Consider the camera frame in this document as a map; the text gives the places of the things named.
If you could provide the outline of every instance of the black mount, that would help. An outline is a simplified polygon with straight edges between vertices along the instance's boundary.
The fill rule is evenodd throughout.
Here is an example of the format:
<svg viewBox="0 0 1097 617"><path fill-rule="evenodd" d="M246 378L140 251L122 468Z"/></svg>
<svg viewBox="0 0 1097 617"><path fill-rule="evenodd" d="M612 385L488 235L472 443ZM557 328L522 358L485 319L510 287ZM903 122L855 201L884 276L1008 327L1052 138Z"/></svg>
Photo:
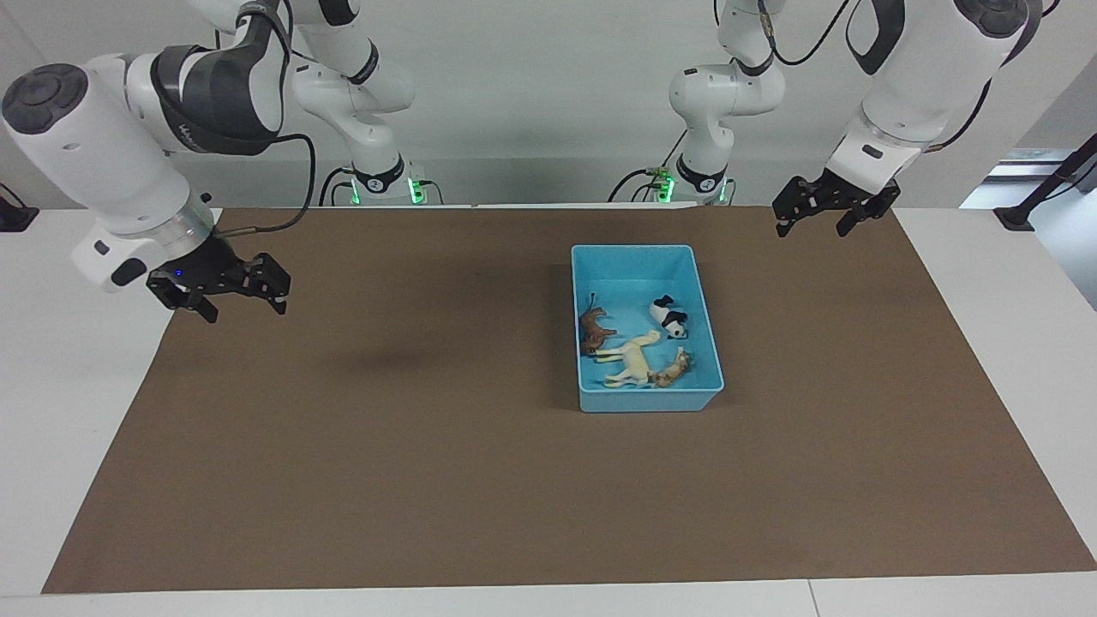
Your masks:
<svg viewBox="0 0 1097 617"><path fill-rule="evenodd" d="M261 298L279 315L285 314L290 274L265 253L251 261L238 258L224 239L210 236L193 253L169 261L148 276L148 289L171 311L193 311L211 324L217 307L210 295L238 293Z"/></svg>
<svg viewBox="0 0 1097 617"><path fill-rule="evenodd" d="M777 216L777 235L789 235L796 221L815 216L828 210L846 211L838 221L838 235L846 237L859 223L869 218L882 218L891 210L902 191L895 180L887 182L880 194L868 193L839 178L829 169L814 182L796 176L785 184L784 190L773 201Z"/></svg>
<svg viewBox="0 0 1097 617"><path fill-rule="evenodd" d="M1040 183L1032 193L1025 198L1020 204L1013 207L995 207L994 214L1002 221L1002 225L1010 232L1034 232L1028 217L1063 183L1071 180L1082 166L1097 157L1097 134L1082 145L1074 154L1066 157L1063 165L1055 170L1047 180Z"/></svg>
<svg viewBox="0 0 1097 617"><path fill-rule="evenodd" d="M0 233L25 232L37 215L37 207L15 207L8 203L3 197L0 197Z"/></svg>

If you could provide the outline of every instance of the white table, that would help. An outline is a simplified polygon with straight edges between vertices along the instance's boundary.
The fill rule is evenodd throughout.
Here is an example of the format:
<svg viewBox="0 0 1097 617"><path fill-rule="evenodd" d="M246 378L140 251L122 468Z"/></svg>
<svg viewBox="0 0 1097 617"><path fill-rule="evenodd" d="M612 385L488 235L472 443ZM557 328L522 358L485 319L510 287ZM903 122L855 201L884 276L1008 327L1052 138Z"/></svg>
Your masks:
<svg viewBox="0 0 1097 617"><path fill-rule="evenodd" d="M1097 547L1097 313L1031 234L988 212L900 221L1090 551ZM106 295L68 251L86 212L0 235L0 616L1097 615L1097 573L555 587L38 596L170 314Z"/></svg>

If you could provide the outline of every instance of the green light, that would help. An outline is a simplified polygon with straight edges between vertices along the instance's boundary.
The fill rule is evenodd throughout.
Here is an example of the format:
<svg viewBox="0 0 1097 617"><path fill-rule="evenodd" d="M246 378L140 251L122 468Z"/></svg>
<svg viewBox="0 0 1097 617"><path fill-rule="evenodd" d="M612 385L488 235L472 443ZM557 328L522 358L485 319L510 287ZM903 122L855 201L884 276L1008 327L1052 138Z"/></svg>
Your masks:
<svg viewBox="0 0 1097 617"><path fill-rule="evenodd" d="M675 195L675 179L670 176L663 177L663 188L659 189L656 198L659 203L670 203L670 198Z"/></svg>
<svg viewBox="0 0 1097 617"><path fill-rule="evenodd" d="M408 178L408 188L411 189L411 203L419 205L420 203L427 201L427 195L423 194L422 189L419 187L419 182Z"/></svg>

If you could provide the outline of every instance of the blue plastic container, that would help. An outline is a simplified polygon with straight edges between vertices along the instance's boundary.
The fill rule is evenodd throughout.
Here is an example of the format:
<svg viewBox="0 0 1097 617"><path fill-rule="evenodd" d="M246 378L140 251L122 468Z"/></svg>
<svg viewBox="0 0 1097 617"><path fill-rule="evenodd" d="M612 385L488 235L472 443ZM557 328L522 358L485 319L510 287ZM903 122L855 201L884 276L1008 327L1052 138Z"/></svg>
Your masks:
<svg viewBox="0 0 1097 617"><path fill-rule="evenodd" d="M644 347L653 371L661 371L675 359L679 347L691 356L691 364L670 388L654 385L606 386L606 377L624 370L622 362L598 363L579 349L581 333L576 329L575 355L578 361L579 407L587 413L699 412L724 390L724 374L716 356L709 308L701 291L693 249L688 246L591 246L572 248L572 284L575 294L575 319L590 306L606 310L599 324L620 334L606 340L603 349L620 347L649 330L663 334L661 340ZM664 295L675 300L675 308L689 315L689 338L668 339L666 330L652 318L652 302Z"/></svg>

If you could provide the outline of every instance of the brown table surface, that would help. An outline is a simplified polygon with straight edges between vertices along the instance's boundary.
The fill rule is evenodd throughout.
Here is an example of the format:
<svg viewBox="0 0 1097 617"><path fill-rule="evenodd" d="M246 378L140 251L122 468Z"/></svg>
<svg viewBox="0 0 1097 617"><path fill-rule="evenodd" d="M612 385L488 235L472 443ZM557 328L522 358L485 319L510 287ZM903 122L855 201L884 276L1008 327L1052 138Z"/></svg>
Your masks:
<svg viewBox="0 0 1097 617"><path fill-rule="evenodd" d="M1094 570L896 221L819 218L321 211L241 238L289 314L172 319L45 592ZM706 411L578 412L575 244L693 246Z"/></svg>

